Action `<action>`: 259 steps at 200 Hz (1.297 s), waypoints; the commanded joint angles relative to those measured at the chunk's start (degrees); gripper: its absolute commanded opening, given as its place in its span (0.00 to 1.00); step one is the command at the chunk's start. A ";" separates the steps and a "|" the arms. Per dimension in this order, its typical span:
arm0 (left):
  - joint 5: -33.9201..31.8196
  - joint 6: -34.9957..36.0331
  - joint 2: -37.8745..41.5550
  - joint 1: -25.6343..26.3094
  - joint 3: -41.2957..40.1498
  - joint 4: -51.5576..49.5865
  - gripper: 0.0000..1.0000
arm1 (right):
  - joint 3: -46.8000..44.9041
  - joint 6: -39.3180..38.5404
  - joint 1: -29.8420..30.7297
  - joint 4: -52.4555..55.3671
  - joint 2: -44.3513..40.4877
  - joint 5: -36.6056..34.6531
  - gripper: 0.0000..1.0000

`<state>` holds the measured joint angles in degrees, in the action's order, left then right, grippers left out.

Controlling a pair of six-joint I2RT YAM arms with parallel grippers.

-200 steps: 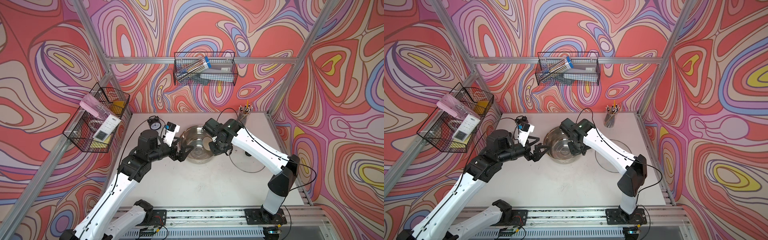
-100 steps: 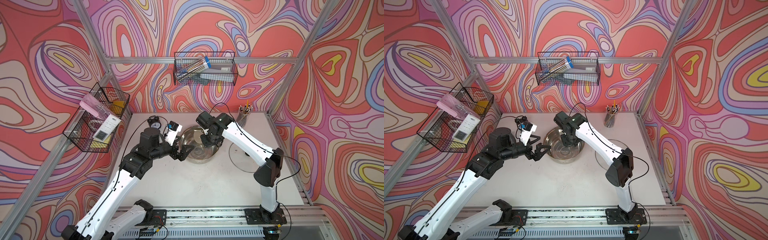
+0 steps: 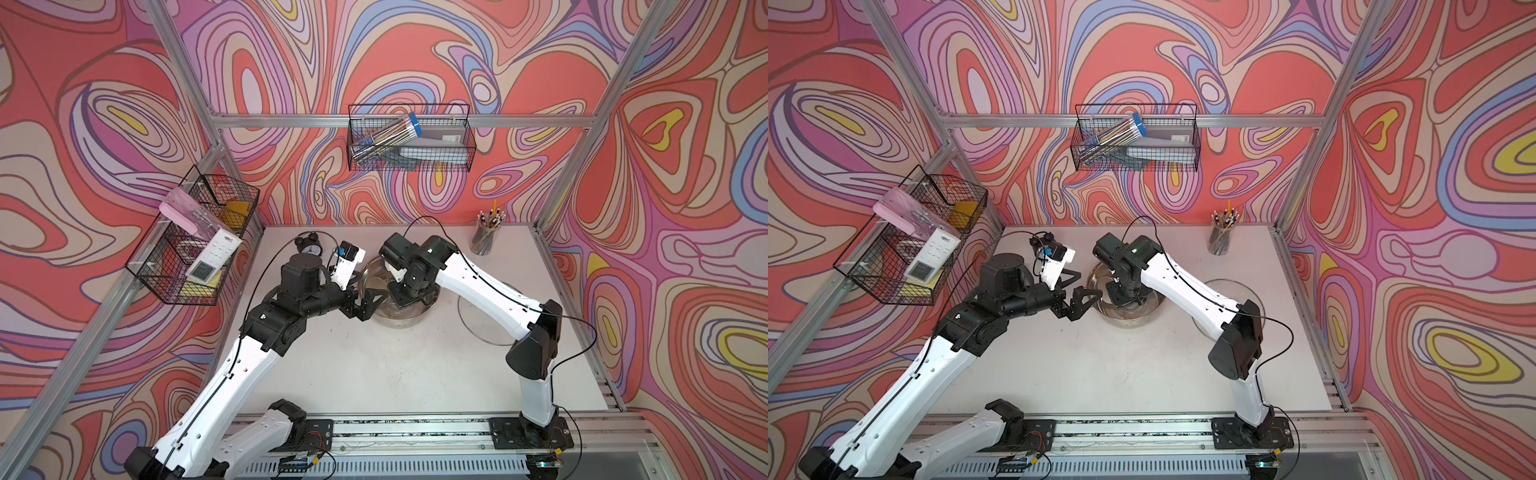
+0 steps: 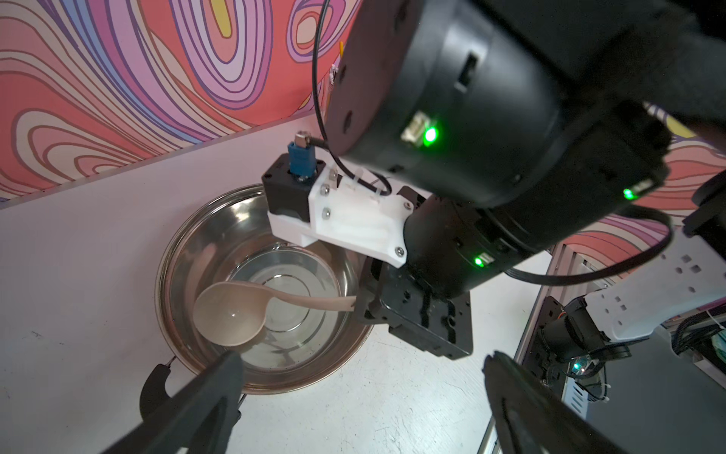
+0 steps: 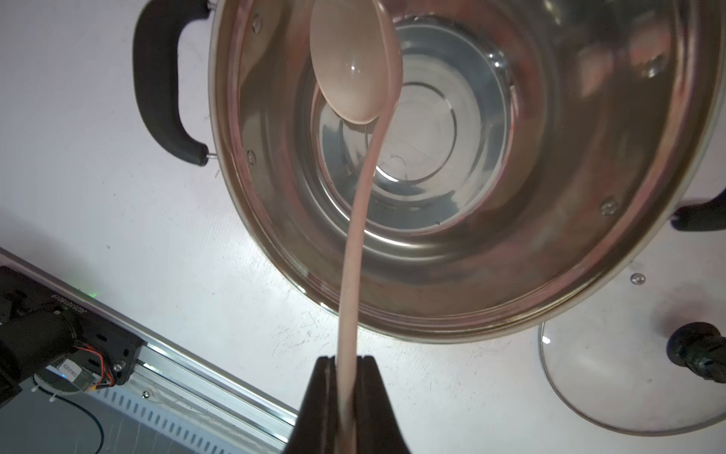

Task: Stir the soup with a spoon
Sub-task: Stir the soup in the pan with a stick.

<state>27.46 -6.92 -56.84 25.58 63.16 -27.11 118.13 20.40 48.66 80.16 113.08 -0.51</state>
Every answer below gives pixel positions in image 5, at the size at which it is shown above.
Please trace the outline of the glass pot lid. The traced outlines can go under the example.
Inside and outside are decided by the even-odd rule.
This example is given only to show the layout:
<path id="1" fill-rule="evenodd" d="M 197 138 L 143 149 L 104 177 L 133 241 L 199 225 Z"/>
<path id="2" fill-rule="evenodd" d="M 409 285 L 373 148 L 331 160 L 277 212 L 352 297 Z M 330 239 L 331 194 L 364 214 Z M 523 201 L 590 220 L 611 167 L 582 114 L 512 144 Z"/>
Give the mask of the glass pot lid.
<path id="1" fill-rule="evenodd" d="M 677 435 L 724 421 L 724 282 L 628 277 L 621 291 L 539 326 L 551 389 L 578 416 L 623 434 Z"/>

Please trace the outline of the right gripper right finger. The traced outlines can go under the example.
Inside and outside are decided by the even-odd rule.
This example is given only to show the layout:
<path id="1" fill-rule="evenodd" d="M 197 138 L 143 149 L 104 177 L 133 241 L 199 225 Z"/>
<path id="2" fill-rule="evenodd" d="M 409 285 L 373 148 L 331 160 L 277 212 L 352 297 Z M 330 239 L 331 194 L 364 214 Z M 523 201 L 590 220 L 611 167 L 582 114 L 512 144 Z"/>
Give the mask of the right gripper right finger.
<path id="1" fill-rule="evenodd" d="M 357 453 L 410 454 L 395 418 L 380 370 L 372 356 L 357 358 L 355 423 L 357 423 Z"/>

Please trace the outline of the stainless steel pot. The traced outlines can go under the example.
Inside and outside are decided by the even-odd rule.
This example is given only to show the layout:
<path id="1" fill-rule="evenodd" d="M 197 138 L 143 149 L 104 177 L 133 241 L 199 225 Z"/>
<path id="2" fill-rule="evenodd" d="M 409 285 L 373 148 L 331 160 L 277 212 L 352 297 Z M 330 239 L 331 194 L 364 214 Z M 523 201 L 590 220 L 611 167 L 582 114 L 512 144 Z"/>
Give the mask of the stainless steel pot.
<path id="1" fill-rule="evenodd" d="M 219 167 L 257 247 L 337 309 L 372 124 L 327 104 L 309 1 L 151 1 L 140 115 Z M 725 87 L 721 1 L 389 1 L 403 90 L 374 174 L 359 320 L 415 342 L 538 325 L 670 218 Z"/>

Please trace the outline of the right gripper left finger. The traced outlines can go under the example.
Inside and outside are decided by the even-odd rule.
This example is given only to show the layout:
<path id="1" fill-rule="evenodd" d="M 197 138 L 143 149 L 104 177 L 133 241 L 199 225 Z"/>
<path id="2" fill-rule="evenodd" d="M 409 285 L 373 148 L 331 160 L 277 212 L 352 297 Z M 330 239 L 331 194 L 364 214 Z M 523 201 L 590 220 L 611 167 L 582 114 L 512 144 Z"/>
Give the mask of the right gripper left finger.
<path id="1" fill-rule="evenodd" d="M 338 387 L 334 357 L 316 360 L 285 454 L 337 451 Z"/>

